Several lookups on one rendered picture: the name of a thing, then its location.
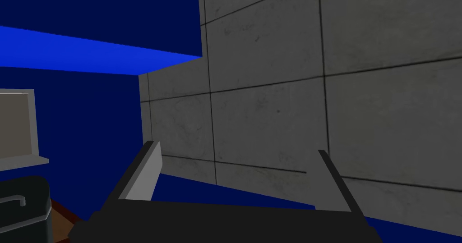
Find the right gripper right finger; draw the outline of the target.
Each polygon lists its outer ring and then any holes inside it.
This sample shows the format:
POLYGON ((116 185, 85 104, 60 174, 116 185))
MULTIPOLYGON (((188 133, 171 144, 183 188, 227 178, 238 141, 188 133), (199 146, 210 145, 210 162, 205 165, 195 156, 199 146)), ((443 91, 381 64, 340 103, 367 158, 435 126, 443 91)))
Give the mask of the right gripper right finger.
POLYGON ((325 150, 309 156, 306 175, 308 204, 317 210, 363 213, 325 150))

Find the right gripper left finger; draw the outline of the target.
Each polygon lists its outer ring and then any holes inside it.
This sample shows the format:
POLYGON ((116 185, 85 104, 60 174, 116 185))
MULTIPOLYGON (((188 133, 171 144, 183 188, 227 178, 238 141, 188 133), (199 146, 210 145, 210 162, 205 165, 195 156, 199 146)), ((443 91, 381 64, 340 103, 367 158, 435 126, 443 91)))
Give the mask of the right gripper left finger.
POLYGON ((160 142, 147 141, 107 198, 150 201, 162 169, 160 142))

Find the grey framed window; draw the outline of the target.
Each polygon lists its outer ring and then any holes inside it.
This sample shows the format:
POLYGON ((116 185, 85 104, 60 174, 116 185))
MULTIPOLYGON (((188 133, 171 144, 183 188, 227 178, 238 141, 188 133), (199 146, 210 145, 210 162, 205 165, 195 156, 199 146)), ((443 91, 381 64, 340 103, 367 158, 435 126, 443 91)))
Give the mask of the grey framed window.
POLYGON ((0 172, 49 164, 40 156, 33 89, 0 88, 0 172))

